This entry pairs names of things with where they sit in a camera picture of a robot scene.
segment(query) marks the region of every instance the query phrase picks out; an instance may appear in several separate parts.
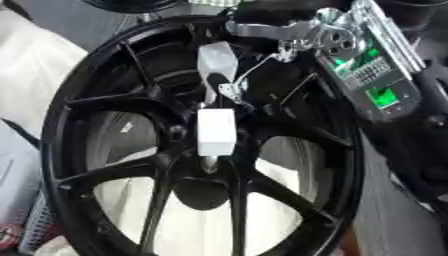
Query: wheel rim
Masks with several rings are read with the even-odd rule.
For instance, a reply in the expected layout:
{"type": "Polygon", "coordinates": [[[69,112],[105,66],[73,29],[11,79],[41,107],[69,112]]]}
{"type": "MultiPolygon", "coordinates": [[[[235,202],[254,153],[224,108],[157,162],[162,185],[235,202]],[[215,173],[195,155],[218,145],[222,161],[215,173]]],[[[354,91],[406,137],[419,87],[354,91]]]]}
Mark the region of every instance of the wheel rim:
{"type": "MultiPolygon", "coordinates": [[[[144,240],[148,246],[142,248],[130,241],[109,221],[95,202],[93,194],[88,193],[98,183],[130,176],[152,177],[156,181],[154,190],[158,194],[156,197],[158,199],[151,202],[152,212],[148,214],[148,219],[151,221],[147,221],[145,226],[155,227],[157,219],[163,212],[163,209],[159,209],[163,207],[157,206],[164,204],[175,180],[186,175],[196,179],[203,178],[198,173],[186,174],[179,171],[179,166],[197,163],[192,139],[194,137],[191,136],[195,113],[191,108],[180,104],[175,97],[166,93],[166,90],[148,89],[149,93],[144,94],[131,91],[120,95],[101,96],[101,90],[90,88],[86,93],[84,87],[92,83],[89,79],[96,79],[98,75],[96,73],[104,72],[103,69],[111,70],[111,67],[104,63],[112,56],[130,62],[143,84],[153,84],[152,76],[139,64],[138,43],[148,38],[153,40],[154,37],[164,34],[168,35],[167,38],[171,41],[191,45],[192,42],[196,43],[196,36],[189,37],[191,40],[185,40],[184,36],[180,36],[182,39],[179,39],[170,33],[201,31],[201,29],[192,30],[191,27],[201,28],[204,24],[209,26],[214,20],[212,17],[177,17],[132,29],[112,39],[87,57],[56,95],[43,132],[44,183],[50,203],[62,222],[67,238],[81,255],[109,255],[117,252],[120,255],[136,255],[136,252],[152,247],[154,228],[150,228],[154,232],[145,232],[147,235],[144,236],[144,240]],[[163,147],[156,155],[143,160],[86,172],[88,168],[85,166],[85,159],[80,161],[83,159],[79,158],[79,156],[85,157],[85,148],[68,147],[76,141],[83,141],[85,134],[79,132],[80,130],[77,130],[78,133],[74,132],[76,130],[74,127],[86,126],[80,117],[88,112],[101,110],[141,113],[142,106],[146,107],[145,113],[149,113],[150,118],[163,124],[156,129],[162,133],[161,137],[170,146],[163,147]],[[173,135],[173,129],[183,134],[180,139],[170,137],[173,135]]],[[[358,131],[349,119],[339,116],[338,118],[341,118],[339,123],[342,124],[340,126],[343,126],[341,133],[345,136],[340,138],[307,123],[301,124],[284,116],[272,114],[277,113],[276,109],[275,104],[271,104],[241,118],[240,143],[235,153],[231,157],[220,159],[221,170],[214,180],[229,191],[234,230],[232,255],[244,255],[245,205],[249,192],[260,193],[283,202],[297,210],[305,219],[284,241],[263,255],[288,255],[293,252],[300,252],[301,255],[329,254],[350,225],[359,204],[363,159],[358,131]],[[269,138],[279,135],[307,139],[325,145],[326,150],[337,153],[336,158],[343,159],[343,163],[335,164],[335,169],[340,175],[335,177],[329,199],[322,208],[314,206],[256,171],[254,164],[262,145],[269,138]]]]}
{"type": "Polygon", "coordinates": [[[84,0],[86,3],[91,4],[100,9],[121,12],[121,13],[152,13],[158,12],[164,9],[171,8],[178,5],[183,0],[155,0],[155,1],[111,1],[111,0],[84,0]]]}

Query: hole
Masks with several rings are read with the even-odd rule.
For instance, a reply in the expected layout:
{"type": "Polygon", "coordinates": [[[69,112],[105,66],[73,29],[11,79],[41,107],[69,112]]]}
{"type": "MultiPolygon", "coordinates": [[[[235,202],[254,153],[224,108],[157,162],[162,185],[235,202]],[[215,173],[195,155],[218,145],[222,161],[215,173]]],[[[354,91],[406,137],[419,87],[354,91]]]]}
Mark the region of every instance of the hole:
{"type": "Polygon", "coordinates": [[[350,49],[352,47],[353,47],[353,43],[350,42],[350,41],[345,41],[345,42],[342,43],[342,48],[343,49],[350,49]]]}
{"type": "Polygon", "coordinates": [[[185,129],[181,126],[177,125],[170,128],[171,140],[173,141],[180,141],[184,137],[185,133],[185,129]]]}
{"type": "Polygon", "coordinates": [[[430,60],[430,59],[425,59],[425,60],[423,60],[423,62],[425,63],[426,67],[430,67],[432,65],[432,60],[430,60]]]}
{"type": "Polygon", "coordinates": [[[332,36],[331,36],[331,40],[333,40],[333,41],[339,41],[339,39],[341,39],[341,35],[339,34],[339,33],[334,33],[332,36]]]}
{"type": "Polygon", "coordinates": [[[338,48],[336,48],[336,47],[330,48],[329,51],[331,54],[337,54],[339,52],[338,48]]]}

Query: wheel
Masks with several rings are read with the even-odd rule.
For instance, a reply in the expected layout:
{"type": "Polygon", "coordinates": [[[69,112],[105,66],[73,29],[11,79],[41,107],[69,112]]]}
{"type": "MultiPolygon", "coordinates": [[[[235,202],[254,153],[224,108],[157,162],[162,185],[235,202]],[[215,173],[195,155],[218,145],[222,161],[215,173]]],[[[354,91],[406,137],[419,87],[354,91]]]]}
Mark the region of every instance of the wheel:
{"type": "Polygon", "coordinates": [[[121,13],[152,13],[171,8],[184,0],[84,0],[100,9],[121,13]]]}
{"type": "Polygon", "coordinates": [[[234,106],[235,151],[219,158],[216,172],[204,172],[195,139],[196,111],[204,98],[196,71],[198,45],[229,41],[246,68],[257,60],[251,58],[252,52],[259,56],[263,52],[258,50],[272,49],[272,42],[251,41],[248,47],[246,41],[229,37],[221,32],[221,20],[173,17],[132,28],[92,52],[58,91],[43,129],[43,179],[64,234],[80,255],[157,255],[154,239],[172,192],[199,211],[229,205],[229,254],[235,256],[247,253],[249,195],[271,198],[301,216],[300,223],[260,255],[328,255],[350,226],[364,174],[360,135],[341,94],[331,85],[331,90],[321,89],[310,76],[267,104],[234,106]],[[292,99],[301,104],[300,112],[285,114],[292,99]],[[128,123],[146,127],[140,129],[141,137],[120,135],[127,134],[128,123]],[[316,192],[295,193],[257,170],[257,159],[266,154],[274,137],[287,138],[302,156],[320,152],[318,162],[324,170],[305,175],[321,177],[316,179],[316,192]],[[131,140],[136,146],[129,148],[131,140]],[[155,152],[117,162],[148,148],[155,152]],[[102,208],[96,188],[142,177],[153,182],[152,193],[148,192],[152,196],[142,234],[130,237],[102,208]]]}

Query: chrome metal part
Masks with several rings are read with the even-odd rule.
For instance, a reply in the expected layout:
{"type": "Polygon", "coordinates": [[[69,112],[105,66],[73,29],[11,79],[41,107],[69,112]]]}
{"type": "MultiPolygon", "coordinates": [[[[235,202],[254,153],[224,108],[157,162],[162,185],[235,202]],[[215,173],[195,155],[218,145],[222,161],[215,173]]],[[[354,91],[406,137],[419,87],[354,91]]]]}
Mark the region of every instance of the chrome metal part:
{"type": "Polygon", "coordinates": [[[355,24],[364,26],[376,37],[409,80],[411,73],[418,73],[425,67],[400,29],[373,0],[356,1],[351,12],[355,24]]]}

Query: white fabric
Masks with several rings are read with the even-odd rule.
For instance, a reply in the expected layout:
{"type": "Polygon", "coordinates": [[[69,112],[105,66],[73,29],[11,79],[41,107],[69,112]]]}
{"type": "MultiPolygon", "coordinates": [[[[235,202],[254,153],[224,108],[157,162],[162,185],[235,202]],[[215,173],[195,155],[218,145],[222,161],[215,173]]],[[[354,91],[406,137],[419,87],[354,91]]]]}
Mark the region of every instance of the white fabric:
{"type": "Polygon", "coordinates": [[[66,39],[0,9],[0,117],[40,137],[55,91],[85,55],[66,39]]]}

